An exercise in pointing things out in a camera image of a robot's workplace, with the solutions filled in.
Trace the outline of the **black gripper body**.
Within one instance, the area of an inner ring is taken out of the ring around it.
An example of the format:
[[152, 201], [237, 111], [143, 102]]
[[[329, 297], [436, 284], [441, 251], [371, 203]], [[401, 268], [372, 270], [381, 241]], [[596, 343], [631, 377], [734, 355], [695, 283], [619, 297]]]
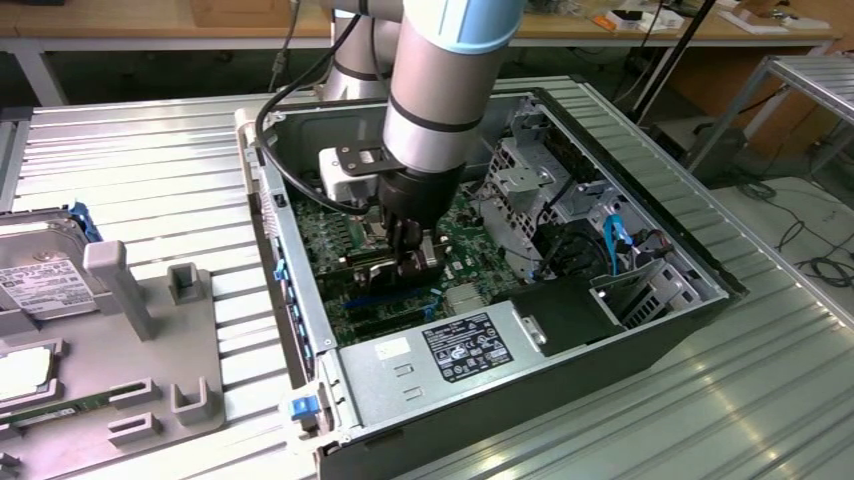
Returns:
[[379, 177], [377, 198], [384, 227], [415, 223], [433, 229], [449, 210], [465, 167], [440, 173], [413, 169], [384, 172]]

